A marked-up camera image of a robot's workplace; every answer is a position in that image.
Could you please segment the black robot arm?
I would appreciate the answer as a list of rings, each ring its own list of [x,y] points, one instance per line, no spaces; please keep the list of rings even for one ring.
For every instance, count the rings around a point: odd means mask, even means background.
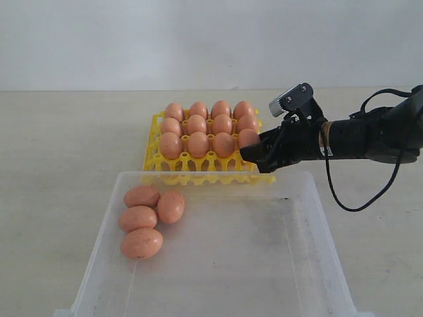
[[[410,92],[384,91],[404,100],[394,107],[360,108],[347,120],[328,121],[311,85],[300,83],[269,104],[272,115],[283,115],[283,121],[261,133],[257,144],[242,147],[241,157],[255,163],[261,173],[304,160],[415,162],[422,148],[422,86]]]

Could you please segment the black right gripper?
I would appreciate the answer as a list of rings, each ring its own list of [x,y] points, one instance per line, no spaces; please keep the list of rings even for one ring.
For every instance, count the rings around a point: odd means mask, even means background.
[[[307,119],[303,115],[288,114],[281,127],[261,134],[257,132],[260,143],[239,149],[241,157],[244,161],[256,163],[261,174],[301,161],[324,160],[319,137],[325,122],[325,117]]]

